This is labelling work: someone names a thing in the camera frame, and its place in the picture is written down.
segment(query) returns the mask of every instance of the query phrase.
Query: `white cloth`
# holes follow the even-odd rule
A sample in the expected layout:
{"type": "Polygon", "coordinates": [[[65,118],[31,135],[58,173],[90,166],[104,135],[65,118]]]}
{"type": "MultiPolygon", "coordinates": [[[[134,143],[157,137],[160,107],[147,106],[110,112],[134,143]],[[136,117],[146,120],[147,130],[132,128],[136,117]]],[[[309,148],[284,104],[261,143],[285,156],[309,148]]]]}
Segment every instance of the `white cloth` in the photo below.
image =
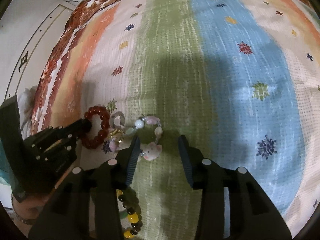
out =
{"type": "Polygon", "coordinates": [[[31,135],[31,114],[35,93],[36,86],[31,89],[25,89],[25,91],[18,96],[20,130],[23,139],[26,139],[31,135]]]}

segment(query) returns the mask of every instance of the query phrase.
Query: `yellow bead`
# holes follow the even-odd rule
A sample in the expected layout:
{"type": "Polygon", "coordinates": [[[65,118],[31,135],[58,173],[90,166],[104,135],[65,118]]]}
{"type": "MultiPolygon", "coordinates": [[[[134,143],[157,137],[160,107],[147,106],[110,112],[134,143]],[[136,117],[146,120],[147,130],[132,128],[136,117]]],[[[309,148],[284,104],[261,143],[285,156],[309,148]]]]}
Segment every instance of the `yellow bead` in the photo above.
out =
{"type": "Polygon", "coordinates": [[[119,189],[117,189],[116,192],[117,192],[117,197],[123,195],[123,192],[121,190],[119,190],[119,189]]]}
{"type": "Polygon", "coordinates": [[[139,217],[138,217],[137,213],[134,213],[132,215],[128,215],[127,218],[129,220],[129,222],[132,223],[132,224],[135,224],[135,223],[139,222],[139,217]]]}
{"type": "Polygon", "coordinates": [[[123,235],[124,235],[125,238],[134,238],[134,236],[131,235],[130,230],[125,231],[123,233],[123,235]]]}

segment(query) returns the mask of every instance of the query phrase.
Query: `colorful rug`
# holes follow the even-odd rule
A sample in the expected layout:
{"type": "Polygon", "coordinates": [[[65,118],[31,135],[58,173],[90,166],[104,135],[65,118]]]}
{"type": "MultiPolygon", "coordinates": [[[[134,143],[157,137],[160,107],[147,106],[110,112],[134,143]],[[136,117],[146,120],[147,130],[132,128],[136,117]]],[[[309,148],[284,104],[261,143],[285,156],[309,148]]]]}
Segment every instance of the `colorful rug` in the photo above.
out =
{"type": "MultiPolygon", "coordinates": [[[[155,115],[163,152],[132,184],[141,239],[194,239],[201,192],[187,184],[180,134],[220,166],[246,167],[295,236],[320,198],[319,30],[308,0],[85,0],[41,77],[33,132],[97,104],[127,125],[155,115]]],[[[83,148],[81,166],[114,157],[104,150],[83,148]]]]}

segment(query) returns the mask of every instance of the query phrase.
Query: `red bead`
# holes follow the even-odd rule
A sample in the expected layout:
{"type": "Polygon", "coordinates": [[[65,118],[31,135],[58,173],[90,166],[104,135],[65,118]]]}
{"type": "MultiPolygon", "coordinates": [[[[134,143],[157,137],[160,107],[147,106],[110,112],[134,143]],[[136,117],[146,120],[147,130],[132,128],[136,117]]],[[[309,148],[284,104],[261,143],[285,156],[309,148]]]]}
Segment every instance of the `red bead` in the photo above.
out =
{"type": "Polygon", "coordinates": [[[109,124],[109,122],[104,122],[104,121],[102,121],[100,126],[101,126],[101,128],[102,128],[103,130],[108,130],[109,127],[110,127],[110,124],[109,124]]]}
{"type": "Polygon", "coordinates": [[[84,118],[87,119],[87,120],[91,120],[91,118],[92,118],[92,113],[85,112],[85,113],[84,113],[84,118]]]}
{"type": "Polygon", "coordinates": [[[88,112],[89,112],[89,113],[93,113],[93,107],[90,107],[90,108],[88,109],[88,112]]]}
{"type": "Polygon", "coordinates": [[[108,132],[106,130],[100,130],[98,132],[98,136],[102,139],[106,138],[108,136],[108,132]]]}
{"type": "Polygon", "coordinates": [[[82,145],[83,145],[85,148],[91,149],[91,147],[90,147],[90,142],[89,142],[89,140],[88,140],[87,137],[82,137],[82,138],[81,138],[81,142],[82,142],[82,145]]]}
{"type": "Polygon", "coordinates": [[[108,112],[102,112],[99,116],[102,121],[109,122],[110,114],[108,112]]]}
{"type": "Polygon", "coordinates": [[[93,138],[93,141],[94,141],[95,143],[97,143],[97,146],[98,146],[98,145],[100,145],[100,144],[103,143],[103,138],[101,138],[101,137],[99,137],[99,136],[95,136],[95,137],[93,138]]]}
{"type": "Polygon", "coordinates": [[[99,106],[101,112],[106,112],[107,108],[105,106],[99,106]]]}
{"type": "Polygon", "coordinates": [[[100,113],[101,113],[100,107],[99,107],[99,106],[94,106],[94,107],[93,107],[93,112],[94,112],[95,114],[100,114],[100,113]]]}
{"type": "Polygon", "coordinates": [[[91,149],[96,149],[98,147],[98,143],[94,140],[90,140],[91,149]]]}

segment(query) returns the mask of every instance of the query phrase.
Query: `blue stripe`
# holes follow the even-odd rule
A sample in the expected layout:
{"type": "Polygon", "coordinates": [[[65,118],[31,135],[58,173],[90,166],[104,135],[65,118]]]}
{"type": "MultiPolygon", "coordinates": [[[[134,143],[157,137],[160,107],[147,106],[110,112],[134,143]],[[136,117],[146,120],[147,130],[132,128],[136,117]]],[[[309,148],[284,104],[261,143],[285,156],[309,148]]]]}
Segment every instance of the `blue stripe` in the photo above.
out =
{"type": "Polygon", "coordinates": [[[245,166],[284,213],[299,188],[305,160],[298,104],[284,54],[240,0],[189,2],[218,114],[212,127],[212,159],[229,169],[245,166]],[[226,22],[228,16],[238,23],[226,22]],[[242,41],[253,54],[239,51],[242,41]],[[268,85],[269,96],[263,101],[253,97],[257,82],[268,85]],[[256,155],[257,142],[266,135],[276,141],[277,151],[268,159],[256,155]]]}

